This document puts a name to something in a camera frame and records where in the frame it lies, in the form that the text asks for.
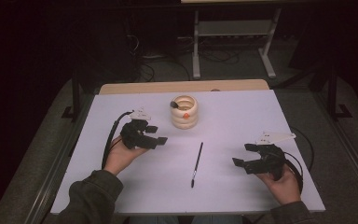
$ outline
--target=dark background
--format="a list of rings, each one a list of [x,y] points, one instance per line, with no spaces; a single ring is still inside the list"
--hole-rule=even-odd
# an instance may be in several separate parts
[[[129,30],[171,53],[178,35],[192,34],[191,11],[137,13],[123,23],[128,14],[67,14],[59,6],[52,1],[0,1],[0,199],[51,102],[75,70],[89,92],[105,82],[133,81],[137,62],[128,51]],[[217,14],[241,17],[238,10]],[[212,17],[216,11],[204,15]],[[299,38],[293,67],[306,69],[328,54],[358,95],[358,4],[288,7],[278,28],[276,38]]]

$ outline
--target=person's right hand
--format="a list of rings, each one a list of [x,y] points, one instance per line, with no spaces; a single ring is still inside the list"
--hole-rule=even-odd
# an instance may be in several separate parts
[[[275,181],[272,174],[258,174],[280,205],[301,201],[296,176],[286,164],[281,179]]]

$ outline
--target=white table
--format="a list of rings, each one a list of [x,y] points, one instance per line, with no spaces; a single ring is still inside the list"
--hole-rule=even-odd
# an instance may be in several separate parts
[[[179,130],[171,124],[170,101],[181,94],[199,101],[200,119],[190,130]],[[168,141],[136,159],[118,175],[125,188],[118,197],[116,213],[246,214],[268,211],[278,205],[255,175],[247,175],[232,161],[232,158],[259,159],[257,153],[245,151],[243,145],[254,143],[263,131],[290,133],[274,91],[152,92],[95,97],[52,213],[60,213],[69,203],[68,190],[73,182],[101,169],[103,149],[113,122],[122,113],[140,107],[152,117],[149,125],[158,126],[158,131],[149,135],[168,137]],[[120,122],[116,136],[129,121],[124,118]],[[203,150],[192,189],[190,183],[201,142]],[[324,204],[295,140],[276,145],[301,162],[304,203],[310,211],[323,211]]]

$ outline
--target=person's left hand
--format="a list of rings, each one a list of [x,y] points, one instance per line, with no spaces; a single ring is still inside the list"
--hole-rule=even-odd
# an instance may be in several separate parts
[[[144,154],[148,149],[132,148],[128,149],[121,140],[121,136],[112,141],[109,155],[106,159],[104,170],[118,175],[122,170],[129,166],[135,158]]]

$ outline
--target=white plastic bracket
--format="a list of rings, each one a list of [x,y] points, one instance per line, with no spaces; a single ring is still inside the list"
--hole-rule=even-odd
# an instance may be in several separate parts
[[[144,112],[144,108],[141,107],[135,111],[133,111],[131,114],[129,114],[131,119],[143,119],[143,120],[150,120],[151,117]]]
[[[293,139],[296,135],[294,133],[270,133],[263,132],[263,135],[255,142],[257,145],[272,145],[287,139]]]

